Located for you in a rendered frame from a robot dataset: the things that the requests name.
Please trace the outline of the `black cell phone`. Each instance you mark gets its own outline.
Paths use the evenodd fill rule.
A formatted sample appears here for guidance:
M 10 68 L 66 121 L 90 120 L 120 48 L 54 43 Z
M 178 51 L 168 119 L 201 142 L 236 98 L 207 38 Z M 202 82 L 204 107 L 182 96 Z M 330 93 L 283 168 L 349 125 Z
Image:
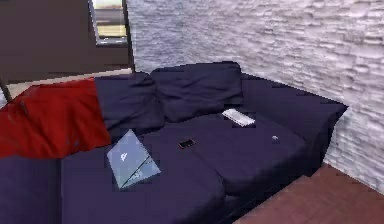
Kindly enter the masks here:
M 188 147 L 191 147 L 193 145 L 196 144 L 196 141 L 193 140 L 193 139 L 188 139 L 188 140 L 185 140 L 185 141 L 182 141 L 178 144 L 179 148 L 180 149 L 185 149 L 185 148 L 188 148 Z

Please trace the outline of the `white remote control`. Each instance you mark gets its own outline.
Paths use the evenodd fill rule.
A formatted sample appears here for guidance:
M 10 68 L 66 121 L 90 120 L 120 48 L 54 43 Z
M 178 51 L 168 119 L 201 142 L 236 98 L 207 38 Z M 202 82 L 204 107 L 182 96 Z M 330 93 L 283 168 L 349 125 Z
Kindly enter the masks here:
M 222 115 L 241 127 L 253 125 L 255 120 L 247 115 L 237 111 L 236 109 L 227 109 L 222 112 Z

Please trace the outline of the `dark blue sofa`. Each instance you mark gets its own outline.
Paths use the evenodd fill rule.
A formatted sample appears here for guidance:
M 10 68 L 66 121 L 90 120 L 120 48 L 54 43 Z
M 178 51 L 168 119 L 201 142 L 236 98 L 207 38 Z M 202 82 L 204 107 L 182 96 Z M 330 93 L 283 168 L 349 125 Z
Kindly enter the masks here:
M 0 158 L 0 224 L 225 224 L 314 174 L 346 111 L 232 61 L 76 80 L 88 78 L 111 143 L 63 158 Z M 241 127 L 227 109 L 255 123 Z M 161 173 L 119 189 L 107 153 L 129 130 Z M 188 139 L 196 144 L 180 149 Z

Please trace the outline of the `grey laptop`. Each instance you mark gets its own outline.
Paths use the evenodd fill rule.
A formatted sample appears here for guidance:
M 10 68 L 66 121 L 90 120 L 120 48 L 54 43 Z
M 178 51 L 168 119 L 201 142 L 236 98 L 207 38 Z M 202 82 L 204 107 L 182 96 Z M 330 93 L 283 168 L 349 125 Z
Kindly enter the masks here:
M 123 189 L 160 174 L 155 161 L 132 130 L 107 153 L 116 184 Z

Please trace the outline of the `window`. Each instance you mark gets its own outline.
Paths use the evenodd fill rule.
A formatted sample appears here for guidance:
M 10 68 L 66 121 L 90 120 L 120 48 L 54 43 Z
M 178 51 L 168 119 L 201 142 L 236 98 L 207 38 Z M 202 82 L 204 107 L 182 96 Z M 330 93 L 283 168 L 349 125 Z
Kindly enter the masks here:
M 126 0 L 88 0 L 97 45 L 127 43 L 125 3 Z

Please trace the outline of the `red blanket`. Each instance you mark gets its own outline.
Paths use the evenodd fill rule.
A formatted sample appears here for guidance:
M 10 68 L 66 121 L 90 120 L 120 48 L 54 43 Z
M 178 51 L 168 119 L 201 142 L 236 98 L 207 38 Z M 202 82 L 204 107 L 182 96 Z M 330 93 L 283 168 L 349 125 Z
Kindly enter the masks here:
M 92 78 L 33 85 L 0 108 L 0 158 L 63 158 L 110 143 Z

